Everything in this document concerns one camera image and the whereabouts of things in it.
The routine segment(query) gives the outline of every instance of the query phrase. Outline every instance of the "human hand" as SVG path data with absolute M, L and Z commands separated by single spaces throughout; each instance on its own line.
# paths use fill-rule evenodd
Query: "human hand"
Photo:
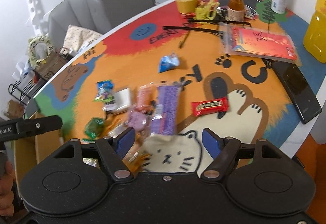
M 6 161 L 5 174 L 0 178 L 0 215 L 12 216 L 14 214 L 14 193 L 11 191 L 14 183 L 15 172 L 11 162 Z

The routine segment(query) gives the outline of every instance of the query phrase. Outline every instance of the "gray chair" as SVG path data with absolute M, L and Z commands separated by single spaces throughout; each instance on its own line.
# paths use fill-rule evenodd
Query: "gray chair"
M 62 48 L 70 24 L 101 34 L 112 28 L 102 0 L 64 0 L 48 18 L 48 33 L 56 50 Z

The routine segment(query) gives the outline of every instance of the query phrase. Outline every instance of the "smiley face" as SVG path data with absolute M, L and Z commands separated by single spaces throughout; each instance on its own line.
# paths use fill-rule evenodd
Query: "smiley face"
M 138 26 L 130 35 L 132 40 L 143 40 L 156 31 L 154 23 L 144 23 Z

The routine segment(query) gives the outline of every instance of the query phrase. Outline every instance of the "cartoon cat face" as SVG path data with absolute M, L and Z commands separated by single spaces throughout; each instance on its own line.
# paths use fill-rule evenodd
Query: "cartoon cat face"
M 151 172 L 197 171 L 203 152 L 196 131 L 175 136 L 151 136 L 141 150 L 151 155 L 143 163 L 144 171 Z

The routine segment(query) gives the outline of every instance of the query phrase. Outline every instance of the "yellow tape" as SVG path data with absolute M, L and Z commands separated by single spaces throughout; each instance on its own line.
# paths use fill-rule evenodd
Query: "yellow tape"
M 195 12 L 199 0 L 177 0 L 179 13 L 187 14 Z

